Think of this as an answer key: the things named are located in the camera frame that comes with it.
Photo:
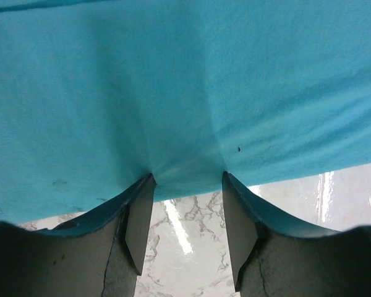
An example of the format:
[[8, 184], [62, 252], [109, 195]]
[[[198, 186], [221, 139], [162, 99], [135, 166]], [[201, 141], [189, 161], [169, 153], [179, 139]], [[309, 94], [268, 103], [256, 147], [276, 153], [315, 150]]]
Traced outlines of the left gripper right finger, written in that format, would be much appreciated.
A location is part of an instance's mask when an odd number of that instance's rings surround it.
[[371, 226], [301, 220], [222, 175], [234, 287], [242, 296], [371, 296]]

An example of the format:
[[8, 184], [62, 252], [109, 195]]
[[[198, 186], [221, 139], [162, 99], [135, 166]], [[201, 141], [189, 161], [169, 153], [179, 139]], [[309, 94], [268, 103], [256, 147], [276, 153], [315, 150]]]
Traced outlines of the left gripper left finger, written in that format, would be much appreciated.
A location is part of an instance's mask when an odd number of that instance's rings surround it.
[[155, 186], [148, 174], [51, 230], [0, 222], [0, 296], [133, 296]]

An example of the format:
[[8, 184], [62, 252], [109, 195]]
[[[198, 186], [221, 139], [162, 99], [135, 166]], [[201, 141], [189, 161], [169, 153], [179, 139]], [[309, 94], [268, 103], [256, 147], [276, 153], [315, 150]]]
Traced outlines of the teal t shirt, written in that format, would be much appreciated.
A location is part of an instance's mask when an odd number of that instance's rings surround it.
[[371, 163], [371, 1], [0, 1], [0, 220]]

